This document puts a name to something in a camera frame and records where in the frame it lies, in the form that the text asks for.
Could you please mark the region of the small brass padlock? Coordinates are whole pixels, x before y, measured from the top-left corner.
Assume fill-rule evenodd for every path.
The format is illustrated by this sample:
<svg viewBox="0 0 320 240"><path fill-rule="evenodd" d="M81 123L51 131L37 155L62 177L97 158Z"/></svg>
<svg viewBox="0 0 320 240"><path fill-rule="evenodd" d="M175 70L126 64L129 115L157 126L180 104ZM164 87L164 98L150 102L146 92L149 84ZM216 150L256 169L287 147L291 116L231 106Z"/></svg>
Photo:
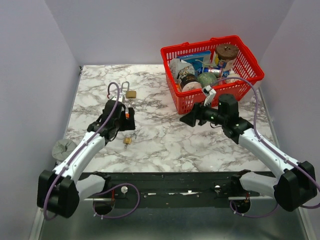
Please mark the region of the small brass padlock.
<svg viewBox="0 0 320 240"><path fill-rule="evenodd" d="M126 149L132 143L132 141L135 140L136 138L137 138L137 135L135 133L126 136L123 139L124 148Z"/></svg>

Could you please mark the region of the large brass padlock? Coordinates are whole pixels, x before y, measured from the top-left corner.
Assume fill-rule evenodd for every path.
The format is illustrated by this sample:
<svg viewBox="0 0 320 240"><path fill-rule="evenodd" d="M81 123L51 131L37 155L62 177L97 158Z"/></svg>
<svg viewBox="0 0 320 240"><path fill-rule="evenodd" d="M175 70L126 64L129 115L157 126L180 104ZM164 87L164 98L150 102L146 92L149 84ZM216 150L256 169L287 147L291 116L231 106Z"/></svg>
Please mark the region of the large brass padlock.
<svg viewBox="0 0 320 240"><path fill-rule="evenodd" d="M124 81L121 84L121 91L125 93L125 97L127 99L136 99L137 92L135 90L130 90L130 83L128 81Z"/></svg>

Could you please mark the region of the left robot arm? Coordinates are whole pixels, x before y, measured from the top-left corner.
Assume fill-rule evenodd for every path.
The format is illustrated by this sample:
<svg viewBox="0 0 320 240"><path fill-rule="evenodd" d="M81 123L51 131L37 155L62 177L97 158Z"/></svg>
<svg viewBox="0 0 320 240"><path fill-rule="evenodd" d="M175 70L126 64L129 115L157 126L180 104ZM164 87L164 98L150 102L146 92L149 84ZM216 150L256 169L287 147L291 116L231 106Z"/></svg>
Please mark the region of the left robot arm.
<svg viewBox="0 0 320 240"><path fill-rule="evenodd" d="M135 130L135 110L122 102L108 100L96 121L91 123L80 144L53 170L38 178L37 206L64 218L71 217L79 202L97 194L104 198L111 185L97 173L81 178L94 156L119 132Z"/></svg>

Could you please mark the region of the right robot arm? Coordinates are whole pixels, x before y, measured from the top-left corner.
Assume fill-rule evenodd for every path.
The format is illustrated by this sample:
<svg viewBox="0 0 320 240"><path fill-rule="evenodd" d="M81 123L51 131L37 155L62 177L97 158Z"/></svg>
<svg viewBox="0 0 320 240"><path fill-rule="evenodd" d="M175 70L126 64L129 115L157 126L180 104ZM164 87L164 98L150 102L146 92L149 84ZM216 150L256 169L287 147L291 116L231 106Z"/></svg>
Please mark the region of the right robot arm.
<svg viewBox="0 0 320 240"><path fill-rule="evenodd" d="M239 116L238 101L232 94L218 98L218 108L195 103L192 110L179 119L190 127L209 122L220 125L223 133L250 151L273 173L272 177L243 170L232 177L230 191L241 196L253 191L271 197L286 211L302 207L317 196L315 168L308 161L299 162L280 151Z"/></svg>

